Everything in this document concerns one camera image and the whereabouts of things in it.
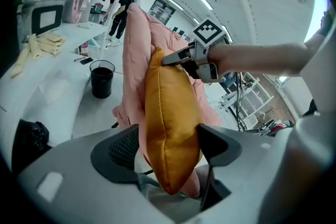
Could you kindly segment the black waste bin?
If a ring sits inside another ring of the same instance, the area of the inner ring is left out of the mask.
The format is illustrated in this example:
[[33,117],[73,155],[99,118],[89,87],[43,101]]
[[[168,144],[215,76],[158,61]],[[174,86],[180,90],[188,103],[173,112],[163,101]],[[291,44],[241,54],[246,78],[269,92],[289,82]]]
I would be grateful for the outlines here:
[[114,64],[107,60],[96,60],[90,65],[91,89],[96,98],[110,96],[115,69]]

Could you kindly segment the white cabinet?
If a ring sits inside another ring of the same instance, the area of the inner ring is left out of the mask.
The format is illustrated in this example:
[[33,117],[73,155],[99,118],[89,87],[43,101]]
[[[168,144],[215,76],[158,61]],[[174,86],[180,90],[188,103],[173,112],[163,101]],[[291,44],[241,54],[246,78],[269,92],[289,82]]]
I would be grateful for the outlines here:
[[273,99],[260,84],[259,78],[246,76],[241,82],[227,88],[220,102],[223,109],[238,118],[241,128],[251,130],[258,124],[258,118],[265,118],[261,110]]

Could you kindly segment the black bag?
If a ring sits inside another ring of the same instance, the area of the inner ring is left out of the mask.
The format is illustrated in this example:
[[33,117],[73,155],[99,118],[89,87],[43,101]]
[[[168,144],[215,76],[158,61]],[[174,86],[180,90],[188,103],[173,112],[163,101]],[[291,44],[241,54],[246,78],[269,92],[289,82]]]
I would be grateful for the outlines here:
[[22,170],[51,149],[49,131],[41,122],[20,120],[13,143],[12,170]]

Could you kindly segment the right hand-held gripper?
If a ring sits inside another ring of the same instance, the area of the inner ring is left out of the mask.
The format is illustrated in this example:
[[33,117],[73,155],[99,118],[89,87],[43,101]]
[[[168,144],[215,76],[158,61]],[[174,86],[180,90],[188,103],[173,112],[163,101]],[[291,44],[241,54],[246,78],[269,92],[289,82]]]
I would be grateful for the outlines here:
[[209,62],[209,49],[220,38],[224,31],[211,19],[205,19],[193,29],[194,36],[187,47],[165,56],[161,60],[163,66],[180,65],[193,79],[203,83],[224,82],[225,78],[218,75],[217,66]]

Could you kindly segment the pink padded chair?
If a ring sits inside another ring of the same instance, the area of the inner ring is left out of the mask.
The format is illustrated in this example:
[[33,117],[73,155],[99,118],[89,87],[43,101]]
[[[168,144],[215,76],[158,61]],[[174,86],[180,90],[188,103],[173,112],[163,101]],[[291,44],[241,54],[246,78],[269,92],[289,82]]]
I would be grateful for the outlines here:
[[154,50],[160,47],[168,54],[187,43],[157,19],[131,4],[123,42],[123,94],[112,113],[121,127],[139,125],[139,152],[148,161],[145,145],[145,75]]

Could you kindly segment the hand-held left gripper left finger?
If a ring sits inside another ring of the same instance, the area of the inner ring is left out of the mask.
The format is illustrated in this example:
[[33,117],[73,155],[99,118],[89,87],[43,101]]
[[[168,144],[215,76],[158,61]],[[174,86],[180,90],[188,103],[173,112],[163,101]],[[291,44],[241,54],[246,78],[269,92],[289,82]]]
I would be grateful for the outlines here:
[[171,224],[141,193],[134,171],[138,126],[108,129],[61,143],[17,180],[32,203],[59,224]]

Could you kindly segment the orange pillow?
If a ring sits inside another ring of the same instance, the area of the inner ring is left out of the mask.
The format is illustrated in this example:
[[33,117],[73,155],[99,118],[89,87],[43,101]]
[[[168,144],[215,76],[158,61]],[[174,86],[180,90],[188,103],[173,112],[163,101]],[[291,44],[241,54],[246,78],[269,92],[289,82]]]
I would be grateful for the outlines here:
[[202,158],[197,126],[203,116],[188,75],[163,66],[165,52],[155,49],[145,78],[146,155],[161,187],[196,198],[200,181],[195,167]]

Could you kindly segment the person's right forearm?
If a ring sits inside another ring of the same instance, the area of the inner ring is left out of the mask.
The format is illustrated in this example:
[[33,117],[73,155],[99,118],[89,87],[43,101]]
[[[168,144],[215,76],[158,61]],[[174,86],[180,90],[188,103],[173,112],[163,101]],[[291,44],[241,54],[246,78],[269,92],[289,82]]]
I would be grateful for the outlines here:
[[210,46],[208,61],[216,65],[220,75],[229,72],[258,72],[274,76],[294,77],[316,52],[305,43],[278,45]]

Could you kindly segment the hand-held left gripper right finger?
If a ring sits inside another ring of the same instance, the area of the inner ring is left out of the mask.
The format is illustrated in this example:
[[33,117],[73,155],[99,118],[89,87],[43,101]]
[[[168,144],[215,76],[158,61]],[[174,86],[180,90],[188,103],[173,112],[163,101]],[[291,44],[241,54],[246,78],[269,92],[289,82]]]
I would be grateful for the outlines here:
[[295,209],[284,198],[292,129],[257,136],[199,124],[202,174],[200,212],[188,224],[281,224]]

